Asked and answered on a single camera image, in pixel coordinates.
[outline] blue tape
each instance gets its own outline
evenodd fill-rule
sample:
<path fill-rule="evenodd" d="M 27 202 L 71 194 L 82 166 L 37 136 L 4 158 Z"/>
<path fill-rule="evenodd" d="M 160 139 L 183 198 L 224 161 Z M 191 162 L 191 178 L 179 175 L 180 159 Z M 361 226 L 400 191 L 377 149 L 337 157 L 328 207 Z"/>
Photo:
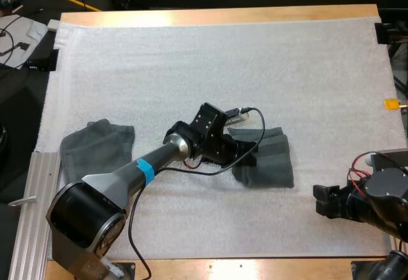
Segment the blue tape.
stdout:
<path fill-rule="evenodd" d="M 139 158 L 137 159 L 138 168 L 145 174 L 146 185 L 151 183 L 154 179 L 154 169 L 146 160 Z"/>

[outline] gray cloth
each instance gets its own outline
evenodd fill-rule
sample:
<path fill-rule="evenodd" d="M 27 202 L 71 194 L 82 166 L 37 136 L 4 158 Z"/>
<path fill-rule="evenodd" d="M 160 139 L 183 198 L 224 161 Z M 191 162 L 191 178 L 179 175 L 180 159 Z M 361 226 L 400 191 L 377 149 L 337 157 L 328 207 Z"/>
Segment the gray cloth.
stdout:
<path fill-rule="evenodd" d="M 107 119 L 87 127 L 61 142 L 61 163 L 67 183 L 92 173 L 110 173 L 132 160 L 133 126 L 110 124 Z"/>
<path fill-rule="evenodd" d="M 257 142 L 262 130 L 228 128 L 235 140 Z M 232 174 L 246 186 L 263 188 L 293 188 L 293 169 L 289 155 L 288 138 L 282 128 L 265 130 L 258 146 L 252 153 L 256 166 L 234 166 Z"/>

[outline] wooden board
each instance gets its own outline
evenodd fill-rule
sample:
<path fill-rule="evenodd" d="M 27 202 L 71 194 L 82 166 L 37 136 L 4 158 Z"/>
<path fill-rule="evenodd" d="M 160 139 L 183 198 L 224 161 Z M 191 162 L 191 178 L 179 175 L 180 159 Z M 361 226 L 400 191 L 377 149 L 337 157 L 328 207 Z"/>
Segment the wooden board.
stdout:
<path fill-rule="evenodd" d="M 378 259 L 199 259 L 147 260 L 156 280 L 351 280 L 351 261 Z M 136 280 L 147 273 L 139 261 Z M 49 261 L 46 280 L 73 280 L 58 263 Z"/>
<path fill-rule="evenodd" d="M 353 4 L 206 10 L 75 12 L 63 13 L 61 21 L 83 26 L 161 27 L 375 16 L 378 16 L 376 5 Z"/>
<path fill-rule="evenodd" d="M 98 27 L 160 27 L 338 18 L 376 17 L 374 4 L 294 6 L 209 10 L 104 11 L 63 13 L 62 22 Z M 352 258 L 148 260 L 153 279 L 190 280 L 350 280 Z M 136 279 L 147 274 L 139 261 Z M 72 280 L 58 263 L 49 261 L 46 280 Z"/>

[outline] red wire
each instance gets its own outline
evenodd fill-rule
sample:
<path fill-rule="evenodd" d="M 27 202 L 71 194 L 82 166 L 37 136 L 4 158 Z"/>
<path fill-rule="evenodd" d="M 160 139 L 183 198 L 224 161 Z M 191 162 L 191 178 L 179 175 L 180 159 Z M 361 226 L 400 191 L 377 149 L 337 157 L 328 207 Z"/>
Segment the red wire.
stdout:
<path fill-rule="evenodd" d="M 347 177 L 350 177 L 351 183 L 353 183 L 353 186 L 356 188 L 357 192 L 359 192 L 359 193 L 362 195 L 362 197 L 367 197 L 367 196 L 363 193 L 363 191 L 360 189 L 360 187 L 357 185 L 356 181 L 354 181 L 354 179 L 351 177 L 351 173 L 354 173 L 354 172 L 350 171 L 350 172 L 348 173 Z"/>
<path fill-rule="evenodd" d="M 185 162 L 185 161 L 183 161 L 183 163 L 184 163 L 184 165 L 185 165 L 187 168 L 189 168 L 189 169 L 191 169 L 191 170 L 195 170 L 195 169 L 198 168 L 198 167 L 200 166 L 200 164 L 201 164 L 201 162 L 199 162 L 196 166 L 192 166 L 192 165 L 188 164 L 188 163 Z"/>

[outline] orange object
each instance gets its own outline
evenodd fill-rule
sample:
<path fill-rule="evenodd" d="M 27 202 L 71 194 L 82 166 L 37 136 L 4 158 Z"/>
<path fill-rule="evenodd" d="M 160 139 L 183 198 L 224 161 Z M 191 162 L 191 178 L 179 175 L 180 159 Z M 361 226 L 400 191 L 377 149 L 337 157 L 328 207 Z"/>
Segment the orange object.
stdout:
<path fill-rule="evenodd" d="M 401 106 L 397 99 L 384 99 L 384 107 L 387 110 L 399 110 L 400 108 L 405 108 Z"/>

